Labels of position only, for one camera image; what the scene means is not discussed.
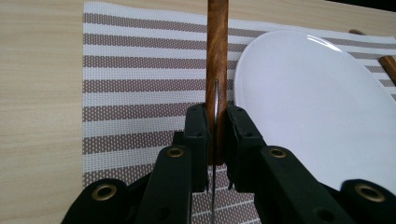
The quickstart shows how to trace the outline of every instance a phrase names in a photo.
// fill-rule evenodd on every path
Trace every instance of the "striped placemat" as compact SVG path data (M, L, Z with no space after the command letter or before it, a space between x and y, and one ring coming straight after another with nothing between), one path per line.
M184 128L190 105L205 100L206 16L107 3L84 5L83 186L105 177L132 183ZM377 59L396 55L392 36L362 36L262 21L229 22L228 99L236 63L254 38L274 30L322 37L349 52L396 100ZM251 194L227 190L218 169L218 223L260 223ZM209 222L210 194L193 195L192 223Z

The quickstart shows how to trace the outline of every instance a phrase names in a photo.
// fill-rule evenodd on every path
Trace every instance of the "white stripe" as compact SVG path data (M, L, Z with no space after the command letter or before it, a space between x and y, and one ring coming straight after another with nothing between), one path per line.
M85 3L84 12L86 13L98 13L124 18L142 19L142 20L157 20L157 21L177 21L187 22L194 24L206 24L205 15L196 15L190 13L166 11L166 10L151 10L151 9L140 9L132 7L123 7L107 3ZM343 32L317 30L304 28L299 26L290 26L283 24L276 24L265 21L241 21L241 20L229 20L229 27L237 29L248 29L248 30L261 30L261 31L275 31L275 30L295 30L317 37L331 37L340 39L357 40L362 42L372 43L396 43L394 36L372 36L372 35L353 35Z
M227 206L224 206L224 207L216 208L215 211L221 211L221 210L224 210L224 209L229 209L229 208L237 207L237 206L248 204L248 203L254 203L254 200L248 200L248 201L244 201L244 202L241 202L241 203L233 203L233 204L230 204L230 205L227 205ZM208 213L210 213L210 211L204 211L204 212L195 213L195 214L192 214L191 216L192 217L198 217L198 216L206 215Z
M250 223L255 223L255 222L261 222L259 218L250 220L250 221L246 221L246 222L242 222L241 224L250 224Z
M233 79L235 70L227 70ZM115 79L206 79L206 69L155 69L155 68L83 68L84 80Z
M109 3L85 3L84 13L97 13L141 20L178 21L206 25L206 16L178 11L123 7Z
M93 35L117 34L122 36L134 36L134 37L206 41L206 33L111 26L111 25L102 25L102 24L93 24L93 23L84 23L83 27L84 27L84 34L93 34ZM255 39L254 37L233 36L233 35L228 36L228 42L235 44L248 44L254 39Z
M123 46L84 45L84 55L115 57L146 57L172 59L206 59L205 49L160 49ZM228 60L237 61L241 52L228 52Z
M230 204L230 205L227 205L227 206L224 206L224 207L217 208L215 210L216 211L221 211L221 210L224 210L224 209L233 208L233 207L236 207L236 206L239 206L239 205L244 205L244 204L247 204L247 203L254 203L254 200L248 200L248 201L244 201L244 202L241 202L241 203L233 203L233 204Z
M384 90L389 94L396 94L396 88L394 87L384 87Z
M387 73L373 73L373 76L378 80L383 79L390 81L389 75Z
M151 133L184 129L184 116L150 119L116 119L82 123L84 137Z
M372 60L372 59L357 59L357 61L364 66L381 66L378 60Z
M396 49L371 49L363 47L355 47L348 45L336 45L339 49L346 52L359 52L359 53L370 53L370 54L382 54L382 55L396 55Z
M227 91L233 100L233 91ZM205 91L138 91L83 93L83 106L99 105L156 105L199 103L205 101Z
M162 147L128 149L83 156L83 172L154 163Z

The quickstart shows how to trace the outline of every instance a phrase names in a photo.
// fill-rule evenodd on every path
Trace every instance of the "light wood grain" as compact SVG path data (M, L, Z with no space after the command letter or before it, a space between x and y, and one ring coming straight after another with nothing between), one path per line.
M107 1L206 14L204 0ZM0 222L59 223L82 190L82 0L0 1ZM230 0L230 18L396 35L396 13Z

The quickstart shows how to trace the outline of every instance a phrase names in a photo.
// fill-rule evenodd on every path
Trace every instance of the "black plastic part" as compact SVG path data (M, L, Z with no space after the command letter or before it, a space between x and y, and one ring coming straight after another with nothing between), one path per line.
M187 109L182 145L188 147L192 155L192 192L206 189L210 140L205 105L190 106Z
M128 195L126 197L128 213L125 218L125 223L134 223L137 216L137 211L139 210L140 203L142 202L143 195L145 193L146 187L149 183L149 178L151 173L143 176L142 178L136 180L130 186L127 187Z
M172 140L172 145L183 145L183 132L174 132L174 138Z
M228 105L227 113L227 176L238 192L254 192L257 179L254 159L266 144L245 109Z
M359 223L396 223L396 196L370 181L345 181L340 190L341 204Z
M107 200L96 201L92 193L100 186L112 185L116 188L114 196ZM73 202L64 217L63 224L114 224L123 223L127 209L128 189L117 179L101 179L85 188Z
M355 223L289 150L263 147L257 164L256 204L274 198L282 223Z
M191 195L190 150L166 147L155 162L135 223L191 223Z

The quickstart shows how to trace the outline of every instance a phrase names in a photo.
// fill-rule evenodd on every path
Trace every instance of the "gray stripe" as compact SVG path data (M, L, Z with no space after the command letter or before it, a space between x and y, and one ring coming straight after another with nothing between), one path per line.
M384 85L384 87L395 87L395 84L392 82L392 80L388 79L379 79L379 81Z
M85 23L93 23L93 24L206 33L206 25L178 22L178 21L140 20L140 19L131 19L124 17L116 17L116 16L107 16L107 15L94 14L94 13L84 13L83 20ZM257 31L257 30L245 30L245 29L236 29L236 28L228 29L228 35L257 37L264 33L265 33L264 31Z
M202 213L208 210L210 203L208 203L207 205L205 204L206 202L208 202L208 200L210 201L210 197L208 196L210 196L210 194L206 194L206 193L195 195L195 197L193 198L195 200L194 203L201 204L202 206L194 206L192 208L193 213ZM221 190L216 190L215 206L216 208L221 208L250 200L253 200L253 194L238 193L235 190L221 189Z
M378 60L382 57L382 54L372 54L372 53L360 53L360 52L349 52L352 57L356 59L371 59L371 60Z
M357 40L338 39L331 37L323 37L323 39L326 39L335 45L346 45L346 46L362 47L367 49L396 49L396 44L371 43L371 42L362 42Z
M385 73L385 70L382 66L372 66L372 65L365 65L365 66L372 73Z
M154 164L149 163L136 166L121 167L117 169L85 172L82 177L83 187L86 188L91 183L103 178L119 179L125 182L127 185L130 185L139 178L150 173L153 167Z
M206 69L205 59L136 58L85 55L83 60L84 67ZM235 69L236 63L237 61L228 61L227 69Z
M128 133L100 137L85 137L82 140L82 154L119 151L124 149L163 147L172 143L174 132Z
M84 35L84 45L105 45L159 49L201 49L206 50L206 41L163 39L122 35ZM228 51L242 52L247 45L228 44Z
M196 105L196 103L85 106L83 107L83 122L183 116L186 115L187 108L191 105Z
M216 211L217 223L243 223L259 218L254 203L244 203ZM193 216L191 223L210 223L210 213Z
M133 91L204 91L205 79L123 79L84 80L83 92L133 92ZM233 80L227 80L227 90L233 89Z

